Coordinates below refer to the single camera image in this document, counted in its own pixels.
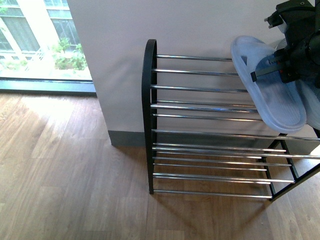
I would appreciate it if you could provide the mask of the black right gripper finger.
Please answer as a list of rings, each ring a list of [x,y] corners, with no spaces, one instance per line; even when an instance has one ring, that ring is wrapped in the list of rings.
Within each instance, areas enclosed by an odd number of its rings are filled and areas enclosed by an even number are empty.
[[[250,73],[251,79],[253,82],[256,82],[258,77],[267,75],[272,72],[280,71],[284,67],[282,65],[272,65],[263,69],[258,69]]]

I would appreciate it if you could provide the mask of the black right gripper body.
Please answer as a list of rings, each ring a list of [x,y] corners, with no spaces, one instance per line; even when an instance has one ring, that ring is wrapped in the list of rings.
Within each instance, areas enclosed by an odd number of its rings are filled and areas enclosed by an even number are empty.
[[[275,12],[264,19],[269,28],[279,27],[286,47],[275,56],[283,83],[307,77],[315,78],[320,86],[320,2],[312,5],[308,0],[288,0],[278,4]]]

